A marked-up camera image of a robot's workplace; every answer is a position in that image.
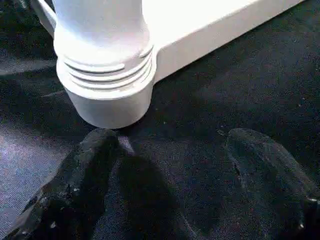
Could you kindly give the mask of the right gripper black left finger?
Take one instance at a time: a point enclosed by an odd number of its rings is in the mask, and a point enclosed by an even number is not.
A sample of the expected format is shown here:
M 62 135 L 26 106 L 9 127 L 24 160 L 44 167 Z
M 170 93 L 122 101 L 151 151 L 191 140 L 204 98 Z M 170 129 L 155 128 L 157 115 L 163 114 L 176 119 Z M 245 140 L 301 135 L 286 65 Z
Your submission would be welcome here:
M 88 240 L 105 212 L 104 197 L 119 140 L 91 131 L 61 162 L 24 207 L 6 240 Z

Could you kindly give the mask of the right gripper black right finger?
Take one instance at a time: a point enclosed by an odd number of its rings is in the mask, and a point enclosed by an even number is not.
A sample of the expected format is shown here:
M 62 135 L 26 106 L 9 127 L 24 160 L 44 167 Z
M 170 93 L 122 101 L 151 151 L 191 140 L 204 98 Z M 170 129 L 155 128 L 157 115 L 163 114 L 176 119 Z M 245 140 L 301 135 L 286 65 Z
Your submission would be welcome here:
M 230 130 L 225 149 L 265 239 L 320 238 L 320 188 L 288 150 L 248 128 Z

